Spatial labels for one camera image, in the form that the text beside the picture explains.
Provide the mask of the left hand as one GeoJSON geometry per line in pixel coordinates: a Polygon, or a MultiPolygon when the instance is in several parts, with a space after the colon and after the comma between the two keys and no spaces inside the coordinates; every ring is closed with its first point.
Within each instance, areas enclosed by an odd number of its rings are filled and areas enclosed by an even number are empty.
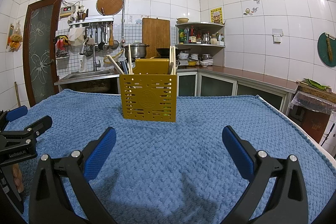
{"type": "Polygon", "coordinates": [[[18,164],[12,165],[12,174],[13,174],[14,184],[17,188],[18,193],[22,193],[24,190],[23,176],[22,176],[21,170],[19,169],[18,164]]]}

